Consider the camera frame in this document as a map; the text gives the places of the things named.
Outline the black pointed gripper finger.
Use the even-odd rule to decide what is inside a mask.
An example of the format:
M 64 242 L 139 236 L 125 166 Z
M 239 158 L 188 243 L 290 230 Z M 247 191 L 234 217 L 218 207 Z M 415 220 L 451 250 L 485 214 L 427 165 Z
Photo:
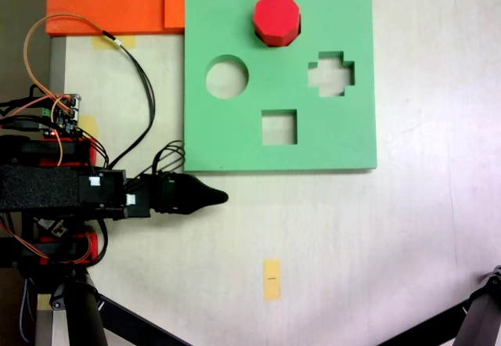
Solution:
M 175 176 L 175 187 L 171 209 L 174 214 L 192 214 L 204 207 L 224 204 L 229 195 L 219 189 L 212 188 L 198 178 L 178 174 Z

